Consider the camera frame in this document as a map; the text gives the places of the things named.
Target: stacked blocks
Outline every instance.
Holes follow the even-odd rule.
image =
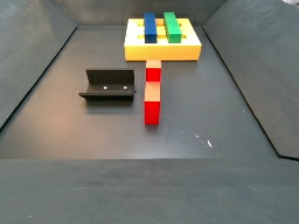
[[[144,13],[144,42],[147,44],[156,43],[156,24],[152,12]]]
[[[202,42],[188,18],[178,18],[182,30],[182,43],[170,43],[167,39],[164,20],[158,18],[156,44],[146,43],[146,28],[142,18],[130,18],[126,29],[126,60],[199,60]]]
[[[163,14],[163,20],[168,43],[182,43],[183,33],[175,14],[166,12]]]
[[[144,124],[156,125],[160,121],[162,107],[162,61],[146,62],[144,84]]]

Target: red block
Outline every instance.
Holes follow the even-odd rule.
[[[148,60],[146,62],[146,81],[162,81],[160,60]]]
[[[144,124],[156,125],[160,121],[162,82],[147,81],[144,84]]]

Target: black bracket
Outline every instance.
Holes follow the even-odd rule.
[[[135,71],[132,69],[88,69],[88,90],[79,93],[87,100],[134,100]]]

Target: blue block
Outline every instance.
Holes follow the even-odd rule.
[[[155,14],[152,12],[144,13],[144,42],[147,44],[156,43],[156,23]]]

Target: green block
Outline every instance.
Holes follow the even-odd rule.
[[[183,33],[175,14],[172,12],[166,12],[163,14],[163,19],[168,43],[182,43]]]

